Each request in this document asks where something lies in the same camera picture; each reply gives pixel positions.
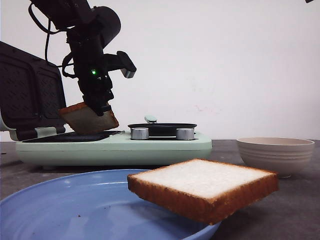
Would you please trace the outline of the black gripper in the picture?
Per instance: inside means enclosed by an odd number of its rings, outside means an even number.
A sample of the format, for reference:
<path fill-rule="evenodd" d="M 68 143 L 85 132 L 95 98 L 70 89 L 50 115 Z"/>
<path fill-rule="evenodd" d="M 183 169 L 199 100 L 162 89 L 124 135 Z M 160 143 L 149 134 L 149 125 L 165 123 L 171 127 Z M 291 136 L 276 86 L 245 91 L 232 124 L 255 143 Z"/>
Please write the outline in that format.
<path fill-rule="evenodd" d="M 101 117 L 103 112 L 112 109 L 109 101 L 114 99 L 113 84 L 103 60 L 104 48 L 113 40 L 113 27 L 110 24 L 82 24 L 70 28 L 66 35 L 83 101 Z"/>

